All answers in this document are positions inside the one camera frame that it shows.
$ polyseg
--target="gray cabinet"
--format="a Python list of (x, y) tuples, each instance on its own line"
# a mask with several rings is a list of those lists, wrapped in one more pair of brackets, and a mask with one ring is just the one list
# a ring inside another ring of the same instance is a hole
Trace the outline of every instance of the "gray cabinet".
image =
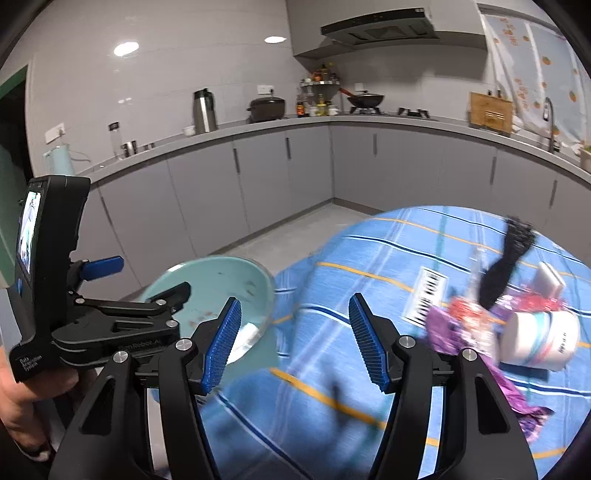
[(284, 132), (234, 140), (249, 230), (293, 214)]
[(331, 125), (335, 197), (367, 207), (382, 209), (382, 176), (376, 151), (377, 130), (363, 125)]
[(491, 174), (496, 147), (476, 140), (448, 135), (433, 135), (440, 157), (438, 205), (474, 208), (488, 212), (491, 208)]
[(87, 258), (91, 261), (120, 255), (125, 259), (124, 269), (110, 277), (84, 282), (80, 293), (88, 298), (119, 300), (141, 288), (109, 222), (97, 188), (92, 188), (80, 220), (78, 246), (72, 252), (73, 261)]
[(526, 154), (499, 148), (492, 185), (491, 212), (517, 216), (541, 229), (550, 213), (556, 172)]
[(541, 232), (579, 260), (591, 262), (591, 190), (558, 175), (548, 221)]
[(173, 265), (195, 258), (166, 161), (145, 162), (109, 177), (99, 188), (143, 287)]
[(231, 142), (169, 158), (168, 165), (198, 257), (248, 235)]
[(290, 22), (291, 49), (294, 55), (300, 55), (318, 48), (323, 41), (329, 43), (320, 34), (318, 21), (310, 21), (310, 12), (316, 11), (318, 2), (315, 0), (287, 0), (287, 14)]
[(393, 210), (418, 205), (439, 205), (441, 138), (404, 128), (377, 130), (379, 170), (374, 188), (376, 208)]
[(332, 198), (329, 128), (294, 128), (285, 133), (294, 213)]

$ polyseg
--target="faucet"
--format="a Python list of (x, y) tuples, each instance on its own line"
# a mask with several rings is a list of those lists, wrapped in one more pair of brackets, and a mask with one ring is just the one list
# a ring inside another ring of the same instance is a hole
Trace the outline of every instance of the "faucet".
[(544, 120), (550, 121), (550, 142), (548, 143), (548, 151), (554, 154), (554, 105), (550, 97), (544, 100)]

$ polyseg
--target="thermos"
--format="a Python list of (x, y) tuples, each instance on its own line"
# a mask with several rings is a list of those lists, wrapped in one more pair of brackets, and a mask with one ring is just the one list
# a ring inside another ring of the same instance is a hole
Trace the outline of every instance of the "thermos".
[(193, 123), (197, 134), (217, 130), (213, 93), (206, 88), (193, 94)]

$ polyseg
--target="human hand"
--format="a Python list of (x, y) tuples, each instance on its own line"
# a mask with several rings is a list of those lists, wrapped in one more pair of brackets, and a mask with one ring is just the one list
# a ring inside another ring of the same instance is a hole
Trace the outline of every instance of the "human hand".
[(24, 451), (34, 452), (48, 443), (33, 403), (69, 392), (78, 381), (76, 370), (59, 368), (16, 383), (4, 347), (0, 346), (0, 420)]

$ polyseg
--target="blue trigger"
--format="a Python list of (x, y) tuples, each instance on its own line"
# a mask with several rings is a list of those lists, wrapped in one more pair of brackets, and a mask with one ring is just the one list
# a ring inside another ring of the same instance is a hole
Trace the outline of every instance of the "blue trigger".
[(125, 262), (119, 255), (117, 257), (102, 258), (94, 262), (88, 262), (80, 269), (81, 280), (96, 280), (97, 278), (108, 277), (123, 270)]

